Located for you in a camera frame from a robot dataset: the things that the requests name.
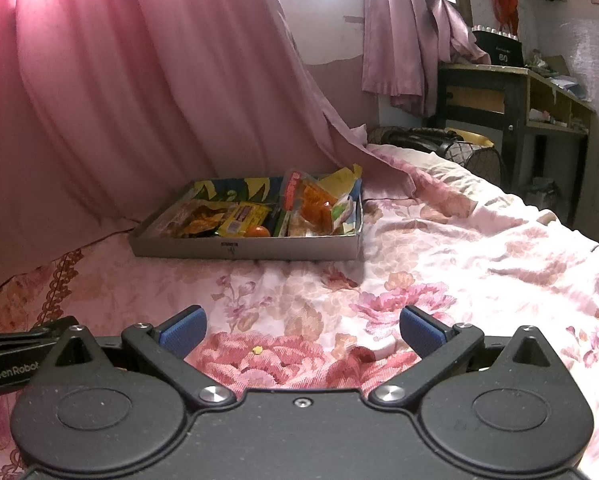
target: pink curtain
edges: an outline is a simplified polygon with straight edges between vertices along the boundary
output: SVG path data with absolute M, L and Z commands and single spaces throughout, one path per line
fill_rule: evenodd
M 441 62 L 490 63 L 447 0 L 365 0 L 362 89 L 431 117 Z
M 0 0 L 0 283 L 143 219 L 195 178 L 367 152 L 297 56 L 278 0 Z

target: yellow snack package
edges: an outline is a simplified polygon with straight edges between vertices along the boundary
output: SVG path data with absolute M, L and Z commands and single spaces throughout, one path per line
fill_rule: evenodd
M 225 238 L 243 238 L 249 227 L 262 225 L 270 212 L 269 206 L 254 202 L 240 202 L 238 207 L 220 225 L 217 234 Z

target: desk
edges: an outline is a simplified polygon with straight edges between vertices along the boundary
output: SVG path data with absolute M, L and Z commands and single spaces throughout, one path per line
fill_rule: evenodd
M 566 126 L 529 120 L 529 110 L 547 111 Z M 462 121 L 501 130 L 502 160 L 508 179 L 504 190 L 521 195 L 520 182 L 524 140 L 534 140 L 532 176 L 545 174 L 548 137 L 576 139 L 577 160 L 572 192 L 567 198 L 567 225 L 572 225 L 582 190 L 588 149 L 588 134 L 573 127 L 577 119 L 590 131 L 595 110 L 569 92 L 532 70 L 496 65 L 447 64 L 439 67 L 438 104 L 429 125 L 446 126 L 447 120 Z

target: bed sheet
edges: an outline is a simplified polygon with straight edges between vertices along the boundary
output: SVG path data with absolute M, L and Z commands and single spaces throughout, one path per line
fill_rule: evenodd
M 595 413 L 581 468 L 599 480 L 598 244 L 435 155 L 369 149 L 459 193 L 365 202 L 358 262 L 135 258 L 126 235 L 112 235 L 5 283 L 0 332 L 73 315 L 107 335 L 201 304 L 209 333 L 186 360 L 239 394 L 247 386 L 368 392 L 418 360 L 399 338 L 408 303 L 490 335 L 534 324 Z M 14 400 L 0 397 L 0 480 L 21 471 L 8 430 Z

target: screw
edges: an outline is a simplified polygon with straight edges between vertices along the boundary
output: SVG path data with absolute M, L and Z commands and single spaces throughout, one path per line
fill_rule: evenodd
M 394 384 L 384 384 L 375 389 L 375 396 L 383 402 L 395 402 L 406 397 L 404 388 Z
M 299 399 L 293 400 L 293 404 L 295 404 L 295 406 L 298 408 L 308 408 L 311 404 L 313 404 L 313 401 L 307 399 L 306 397 L 300 397 Z
M 202 388 L 200 392 L 200 399 L 204 402 L 212 402 L 217 404 L 218 402 L 224 402 L 230 399 L 231 391 L 224 386 L 206 386 Z

